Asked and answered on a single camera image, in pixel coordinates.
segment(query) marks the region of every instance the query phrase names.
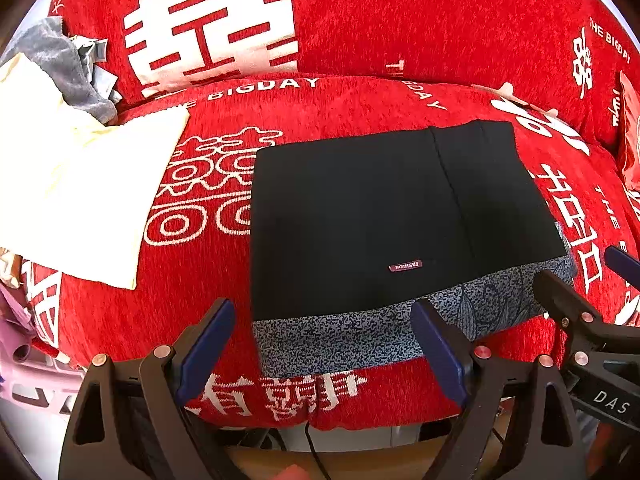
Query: folded black garment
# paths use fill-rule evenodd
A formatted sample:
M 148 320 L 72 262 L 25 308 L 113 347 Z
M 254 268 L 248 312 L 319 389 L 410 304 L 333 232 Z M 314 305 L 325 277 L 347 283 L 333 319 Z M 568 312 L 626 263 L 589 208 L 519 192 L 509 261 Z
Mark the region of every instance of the folded black garment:
M 540 265 L 573 268 L 518 158 L 511 123 L 473 121 L 265 148 L 257 153 L 251 215 L 254 334 L 268 376 L 415 357 L 420 354 L 398 348 L 406 347 L 406 335 L 399 338 L 392 325 L 408 319 L 397 312 L 385 317 L 388 341 L 379 341 L 386 357 L 378 352 L 370 362 L 355 351 L 367 338 L 366 319 L 380 320 L 376 309 L 410 306 L 508 269 L 529 269 L 532 280 L 530 270 Z M 530 283 L 522 283 L 524 294 Z M 539 313 L 532 298 L 519 301 L 528 317 Z M 475 318 L 497 321 L 476 336 L 507 328 L 505 319 L 524 320 L 522 313 L 491 312 L 486 302 L 472 306 L 482 308 L 487 312 Z

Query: red pillow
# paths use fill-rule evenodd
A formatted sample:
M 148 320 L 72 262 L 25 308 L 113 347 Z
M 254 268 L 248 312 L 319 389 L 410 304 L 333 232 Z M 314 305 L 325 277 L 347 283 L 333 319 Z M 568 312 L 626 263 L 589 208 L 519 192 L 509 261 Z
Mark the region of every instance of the red pillow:
M 291 380 L 261 376 L 251 329 L 248 234 L 252 160 L 272 143 L 510 121 L 520 159 L 571 242 L 576 289 L 607 321 L 631 294 L 603 261 L 610 244 L 638 254 L 630 222 L 640 222 L 625 217 L 630 206 L 614 160 L 553 117 L 456 85 L 276 74 L 188 89 L 130 110 L 123 120 L 180 104 L 191 118 L 149 214 L 137 289 L 35 264 L 25 266 L 24 281 L 45 338 L 85 365 L 98 352 L 116 360 L 142 357 L 174 341 L 217 297 L 230 298 L 238 325 L 204 393 L 190 403 L 211 422 L 282 426 L 311 418 L 321 429 L 361 429 L 454 412 L 424 359 Z M 136 170 L 124 171 L 133 176 Z M 487 341 L 498 354 L 523 360 L 540 352 L 557 357 L 560 349 L 554 324 L 541 317 Z
M 640 100 L 631 81 L 623 72 L 620 72 L 620 86 L 622 86 L 622 139 L 618 148 L 618 169 L 626 188 L 631 191 L 640 191 Z
M 638 51 L 600 0 L 53 0 L 70 34 L 109 38 L 124 106 L 260 72 L 515 87 L 613 150 L 616 74 Z

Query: gray cloth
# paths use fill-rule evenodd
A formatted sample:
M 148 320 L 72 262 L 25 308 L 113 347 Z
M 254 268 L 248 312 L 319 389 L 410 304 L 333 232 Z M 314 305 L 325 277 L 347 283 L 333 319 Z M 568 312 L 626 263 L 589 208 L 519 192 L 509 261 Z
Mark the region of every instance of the gray cloth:
M 578 419 L 578 428 L 580 428 L 580 436 L 582 437 L 584 449 L 588 452 L 596 440 L 600 421 L 582 410 L 575 410 L 575 418 Z
M 97 61 L 107 61 L 107 40 L 98 41 L 84 36 L 73 36 L 69 39 L 73 41 L 78 50 L 82 72 L 87 81 L 91 83 L 94 78 L 94 64 Z
M 500 270 L 426 298 L 445 322 L 475 340 L 543 313 L 532 286 L 533 277 L 544 269 L 573 286 L 577 269 L 567 255 Z M 296 377 L 421 357 L 410 322 L 414 301 L 364 312 L 254 321 L 262 374 Z
M 118 114 L 115 105 L 100 97 L 87 81 L 76 46 L 62 34 L 60 16 L 49 16 L 13 38 L 0 57 L 0 66 L 19 52 L 53 79 L 68 105 L 90 113 L 102 124 Z

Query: red couch cushion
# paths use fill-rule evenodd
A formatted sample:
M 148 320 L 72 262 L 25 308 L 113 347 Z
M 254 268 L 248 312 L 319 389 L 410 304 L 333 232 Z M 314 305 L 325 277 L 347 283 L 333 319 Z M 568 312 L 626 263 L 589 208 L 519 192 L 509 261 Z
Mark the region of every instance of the red couch cushion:
M 508 81 L 614 150 L 616 74 L 640 84 L 638 51 L 600 0 L 52 0 L 50 12 L 109 38 L 125 106 L 269 70 Z
M 640 99 L 631 81 L 620 72 L 622 106 L 618 170 L 627 189 L 640 191 Z
M 191 118 L 149 215 L 137 289 L 86 282 L 35 264 L 25 266 L 25 282 L 42 335 L 85 365 L 98 352 L 139 358 L 174 341 L 217 297 L 230 298 L 238 325 L 203 395 L 190 403 L 211 422 L 279 426 L 311 418 L 322 429 L 360 429 L 454 411 L 422 358 L 292 380 L 261 376 L 251 330 L 248 234 L 253 159 L 265 146 L 474 119 L 511 121 L 518 155 L 572 244 L 576 289 L 609 322 L 637 295 L 604 267 L 610 244 L 638 255 L 634 232 L 640 221 L 615 161 L 555 118 L 463 86 L 276 74 L 188 89 L 140 105 L 122 120 L 175 105 L 187 106 Z M 134 178 L 136 168 L 124 171 Z M 513 358 L 530 360 L 540 352 L 558 357 L 557 335 L 551 321 L 537 317 L 487 344 Z

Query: white towel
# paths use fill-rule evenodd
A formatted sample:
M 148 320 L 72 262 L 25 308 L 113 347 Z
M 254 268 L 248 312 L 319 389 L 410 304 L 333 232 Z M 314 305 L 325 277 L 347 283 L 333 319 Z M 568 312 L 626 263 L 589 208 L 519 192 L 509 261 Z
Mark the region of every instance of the white towel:
M 0 247 L 134 289 L 146 219 L 188 118 L 175 107 L 102 126 L 16 55 L 0 68 Z

